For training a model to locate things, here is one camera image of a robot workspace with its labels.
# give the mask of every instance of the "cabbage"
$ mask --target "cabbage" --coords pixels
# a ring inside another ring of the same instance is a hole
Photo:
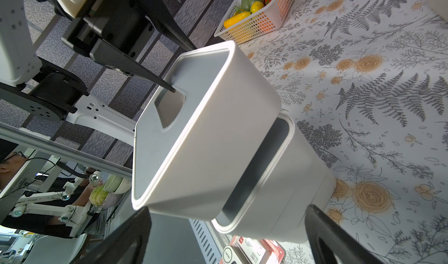
[[[89,196],[89,200],[92,205],[99,206],[101,205],[106,197],[109,195],[109,192],[104,191],[104,185],[100,185],[93,189],[92,193]]]

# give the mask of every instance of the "white bowl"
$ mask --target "white bowl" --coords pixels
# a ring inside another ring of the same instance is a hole
[[[123,180],[120,183],[120,186],[115,190],[114,194],[123,194],[129,191],[131,189],[132,182],[129,179],[123,178]]]

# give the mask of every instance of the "eyeglasses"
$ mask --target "eyeglasses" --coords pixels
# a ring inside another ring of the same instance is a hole
[[[11,159],[11,158],[13,158],[14,156],[17,156],[17,155],[19,155],[20,157],[26,158],[25,154],[23,154],[21,151],[19,151],[19,152],[15,152],[13,155],[11,155],[11,156],[7,157],[6,159],[2,160],[0,162],[0,164],[6,163],[9,159]]]

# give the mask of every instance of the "stacked plates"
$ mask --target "stacked plates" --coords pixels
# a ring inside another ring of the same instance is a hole
[[[103,203],[99,205],[100,208],[106,209],[115,206],[120,201],[122,195],[110,193],[104,199]]]
[[[132,182],[129,179],[123,178],[120,186],[113,192],[114,194],[123,194],[131,189]]]
[[[104,190],[113,194],[123,194],[131,189],[131,184],[130,180],[111,174],[104,183]]]
[[[104,183],[104,191],[114,192],[120,187],[121,182],[123,181],[122,177],[118,177],[114,174],[111,174],[107,179],[106,183]]]

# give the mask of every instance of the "yellow lemon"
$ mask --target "yellow lemon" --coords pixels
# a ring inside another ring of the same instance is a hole
[[[259,11],[263,7],[264,7],[264,4],[261,1],[256,1],[250,7],[250,12],[252,14],[254,14],[255,12]]]

